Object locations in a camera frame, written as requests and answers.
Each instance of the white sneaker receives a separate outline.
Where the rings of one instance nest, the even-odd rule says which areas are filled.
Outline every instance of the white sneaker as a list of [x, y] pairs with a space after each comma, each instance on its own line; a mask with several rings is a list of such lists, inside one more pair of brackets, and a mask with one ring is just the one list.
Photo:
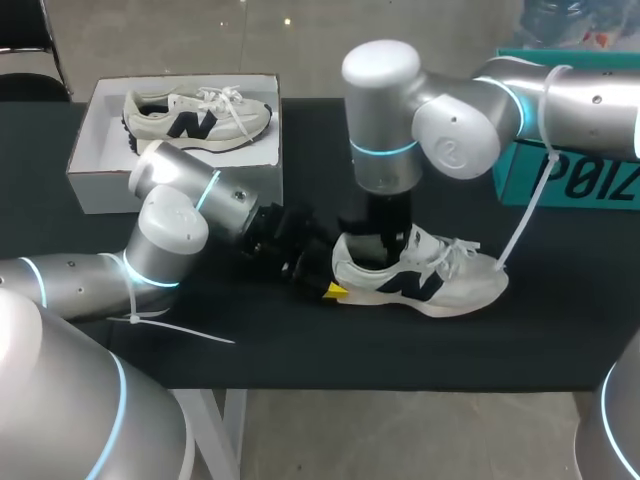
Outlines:
[[178, 148], [222, 153], [251, 143], [269, 126], [272, 109], [235, 88], [129, 92], [123, 123], [131, 149], [142, 153], [154, 140], [165, 140]]
[[342, 234], [333, 249], [333, 273], [352, 305], [409, 305], [430, 317], [453, 317], [486, 307], [509, 284], [496, 260], [476, 252], [480, 245], [433, 237], [413, 226], [395, 265], [368, 270], [361, 262], [384, 261], [386, 250], [377, 235]]

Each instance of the black table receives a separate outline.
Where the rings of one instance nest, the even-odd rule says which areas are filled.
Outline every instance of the black table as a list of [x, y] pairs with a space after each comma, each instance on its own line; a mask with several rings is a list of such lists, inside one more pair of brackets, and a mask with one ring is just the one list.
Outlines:
[[[84, 105], [0, 105], [0, 257], [122, 249], [135, 215], [84, 215], [65, 167]], [[353, 191], [341, 100], [285, 100], [285, 202], [335, 229]], [[522, 209], [490, 175], [460, 182], [426, 169], [416, 223], [497, 255]], [[539, 209], [491, 307], [429, 319], [404, 307], [316, 304], [210, 244], [167, 322], [229, 346], [149, 326], [80, 327], [168, 388], [465, 391], [593, 389], [640, 323], [640, 215]]]

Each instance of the chair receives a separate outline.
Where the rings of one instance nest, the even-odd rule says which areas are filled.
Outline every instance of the chair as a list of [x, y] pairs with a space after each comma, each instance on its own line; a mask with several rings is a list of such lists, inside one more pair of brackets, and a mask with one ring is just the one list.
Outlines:
[[0, 102], [69, 102], [72, 92], [60, 64], [45, 0], [0, 0], [0, 54], [23, 52], [51, 53], [61, 82], [46, 75], [0, 74]]

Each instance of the gray floor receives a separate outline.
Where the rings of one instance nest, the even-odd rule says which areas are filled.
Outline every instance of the gray floor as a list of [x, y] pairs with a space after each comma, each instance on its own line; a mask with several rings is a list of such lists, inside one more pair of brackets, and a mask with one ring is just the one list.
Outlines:
[[[278, 72], [285, 96], [340, 96], [361, 42], [397, 38], [466, 75], [510, 34], [514, 0], [49, 0], [75, 99], [100, 77]], [[0, 71], [54, 74], [45, 55]], [[571, 394], [253, 391], [248, 480], [573, 479]]]

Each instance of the new balance logo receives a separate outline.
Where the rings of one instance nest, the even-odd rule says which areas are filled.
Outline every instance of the new balance logo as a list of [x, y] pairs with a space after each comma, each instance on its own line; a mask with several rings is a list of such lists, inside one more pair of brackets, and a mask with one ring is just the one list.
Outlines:
[[420, 286], [420, 272], [400, 272], [378, 288], [382, 293], [401, 293], [403, 297], [428, 302], [444, 283], [436, 272]]
[[181, 112], [171, 125], [167, 135], [172, 138], [180, 138], [180, 135], [186, 131], [189, 138], [206, 140], [217, 121], [218, 119], [211, 111], [207, 111], [202, 123], [198, 119], [197, 112]]

